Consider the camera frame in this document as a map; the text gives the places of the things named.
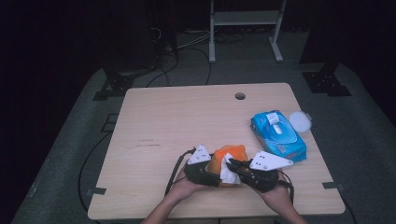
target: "floor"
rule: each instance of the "floor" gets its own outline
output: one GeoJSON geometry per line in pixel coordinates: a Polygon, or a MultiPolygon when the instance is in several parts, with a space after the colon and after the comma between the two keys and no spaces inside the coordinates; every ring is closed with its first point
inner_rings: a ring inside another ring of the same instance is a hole
{"type": "MultiPolygon", "coordinates": [[[[305,216],[309,223],[391,223],[396,220],[396,130],[361,85],[359,77],[340,64],[335,72],[351,96],[312,93],[302,72],[322,64],[299,64],[308,32],[281,32],[278,45],[284,57],[277,63],[271,33],[218,37],[217,60],[207,60],[207,42],[182,49],[179,60],[163,57],[158,69],[138,77],[133,88],[287,82],[301,109],[313,118],[313,133],[340,194],[350,210],[335,216],[305,216]]],[[[185,45],[198,34],[180,34],[185,45]]],[[[13,223],[138,223],[139,220],[94,221],[87,217],[92,189],[106,155],[122,97],[93,101],[106,80],[104,71],[92,74],[43,163],[31,191],[13,223]],[[103,129],[110,118],[110,123],[103,129]]],[[[261,218],[170,220],[169,223],[262,223],[261,218]]]]}

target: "blue package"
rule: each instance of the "blue package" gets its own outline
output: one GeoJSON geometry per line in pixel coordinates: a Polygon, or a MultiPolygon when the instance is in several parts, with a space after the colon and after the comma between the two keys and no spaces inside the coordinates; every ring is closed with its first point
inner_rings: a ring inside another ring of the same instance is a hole
{"type": "Polygon", "coordinates": [[[250,128],[265,151],[293,162],[306,160],[305,142],[278,110],[255,115],[250,128]]]}

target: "wooden table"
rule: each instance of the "wooden table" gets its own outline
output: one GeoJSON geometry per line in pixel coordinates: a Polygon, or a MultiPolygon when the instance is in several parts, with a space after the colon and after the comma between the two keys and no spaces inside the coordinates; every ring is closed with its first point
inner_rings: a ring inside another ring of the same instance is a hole
{"type": "MultiPolygon", "coordinates": [[[[209,153],[245,145],[253,158],[262,148],[250,130],[257,113],[301,110],[287,83],[189,86],[128,90],[88,215],[91,219],[144,218],[161,201],[180,155],[204,144],[209,153]],[[237,100],[241,92],[246,99],[237,100]]],[[[341,214],[344,204],[311,132],[302,133],[307,160],[284,172],[295,187],[302,215],[341,214]]],[[[209,188],[179,204],[170,218],[276,216],[248,186],[209,188]]]]}

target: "hole in table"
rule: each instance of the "hole in table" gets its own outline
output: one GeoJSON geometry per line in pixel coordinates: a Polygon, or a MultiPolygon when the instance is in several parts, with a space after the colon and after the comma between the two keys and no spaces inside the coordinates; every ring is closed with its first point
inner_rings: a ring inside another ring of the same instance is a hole
{"type": "Polygon", "coordinates": [[[247,97],[246,97],[246,95],[245,95],[244,93],[242,93],[242,92],[237,92],[237,93],[235,94],[235,98],[236,98],[237,100],[245,100],[245,98],[247,98],[247,97]]]}

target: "forearm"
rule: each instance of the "forearm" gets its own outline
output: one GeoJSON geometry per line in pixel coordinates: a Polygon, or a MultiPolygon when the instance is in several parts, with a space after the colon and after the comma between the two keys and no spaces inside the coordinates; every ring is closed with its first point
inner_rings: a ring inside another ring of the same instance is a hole
{"type": "Polygon", "coordinates": [[[142,224],[160,224],[168,219],[172,209],[180,203],[180,200],[175,200],[170,197],[165,197],[163,200],[152,210],[152,212],[143,220],[142,224]]]}
{"type": "Polygon", "coordinates": [[[279,215],[285,218],[289,224],[307,224],[305,219],[294,208],[279,212],[279,215]]]}

